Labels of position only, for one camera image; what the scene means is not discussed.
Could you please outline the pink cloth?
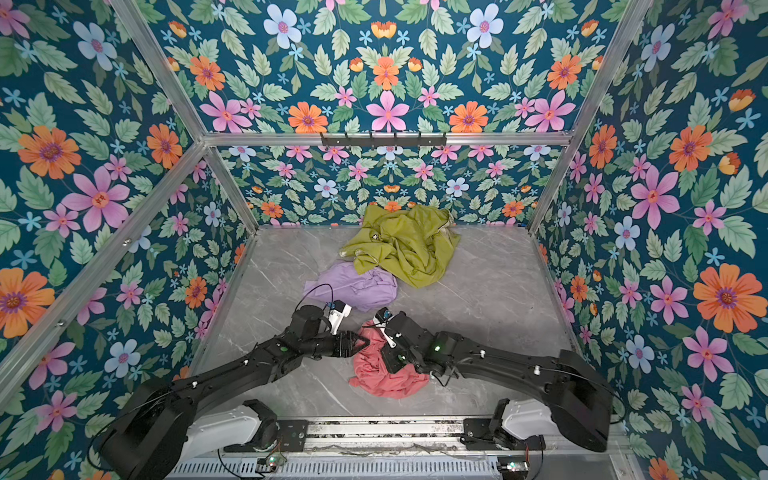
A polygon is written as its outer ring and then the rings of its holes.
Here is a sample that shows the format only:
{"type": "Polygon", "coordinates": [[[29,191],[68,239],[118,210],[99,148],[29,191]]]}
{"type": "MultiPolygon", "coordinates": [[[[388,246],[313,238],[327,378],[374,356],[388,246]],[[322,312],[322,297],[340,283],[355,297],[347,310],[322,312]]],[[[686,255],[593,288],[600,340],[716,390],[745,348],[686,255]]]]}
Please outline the pink cloth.
{"type": "Polygon", "coordinates": [[[430,377],[417,373],[413,365],[406,365],[397,373],[387,370],[382,348],[388,347],[388,342],[373,320],[364,323],[359,333],[370,344],[353,358],[354,376],[348,380],[350,386],[374,397],[401,400],[429,384],[430,377]]]}

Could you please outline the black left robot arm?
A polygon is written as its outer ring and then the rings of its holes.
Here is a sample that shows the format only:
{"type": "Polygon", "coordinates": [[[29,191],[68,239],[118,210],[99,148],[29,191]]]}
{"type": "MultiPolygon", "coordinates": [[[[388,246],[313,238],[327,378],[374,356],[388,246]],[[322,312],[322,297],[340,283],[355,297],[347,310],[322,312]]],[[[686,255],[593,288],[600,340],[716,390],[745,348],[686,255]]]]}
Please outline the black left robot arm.
{"type": "Polygon", "coordinates": [[[142,383],[98,434],[96,450],[122,479],[163,479],[186,459],[234,445],[269,451],[278,442],[272,409],[260,400],[227,411],[220,406],[287,376],[306,358],[350,358],[369,344],[322,308],[303,306],[283,332],[238,359],[186,379],[142,383]]]}

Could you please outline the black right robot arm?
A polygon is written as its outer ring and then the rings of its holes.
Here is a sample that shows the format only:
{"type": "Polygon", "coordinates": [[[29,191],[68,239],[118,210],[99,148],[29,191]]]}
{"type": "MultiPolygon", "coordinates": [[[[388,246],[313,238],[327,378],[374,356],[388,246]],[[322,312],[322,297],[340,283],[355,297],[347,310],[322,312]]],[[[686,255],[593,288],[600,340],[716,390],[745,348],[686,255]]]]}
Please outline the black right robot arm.
{"type": "Polygon", "coordinates": [[[533,426],[540,426],[539,434],[544,435],[552,425],[578,447],[607,450],[615,390],[577,353],[561,350],[552,357],[504,351],[454,332],[433,334],[405,312],[393,314],[387,308],[376,312],[374,326],[386,341],[382,356],[389,372],[412,366],[435,379],[493,383],[528,396],[549,415],[547,420],[532,420],[531,408],[514,411],[502,401],[494,427],[497,439],[523,441],[538,435],[533,426]]]}

